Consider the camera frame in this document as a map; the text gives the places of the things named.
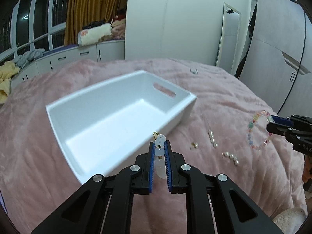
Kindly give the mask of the right hand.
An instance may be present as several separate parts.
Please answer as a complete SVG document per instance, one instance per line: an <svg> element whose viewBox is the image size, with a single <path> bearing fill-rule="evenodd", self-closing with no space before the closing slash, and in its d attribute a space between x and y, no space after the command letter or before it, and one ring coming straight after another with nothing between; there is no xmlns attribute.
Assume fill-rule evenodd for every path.
<svg viewBox="0 0 312 234"><path fill-rule="evenodd" d="M304 190L311 193L311 157L305 156L304 170L302 174Z"/></svg>

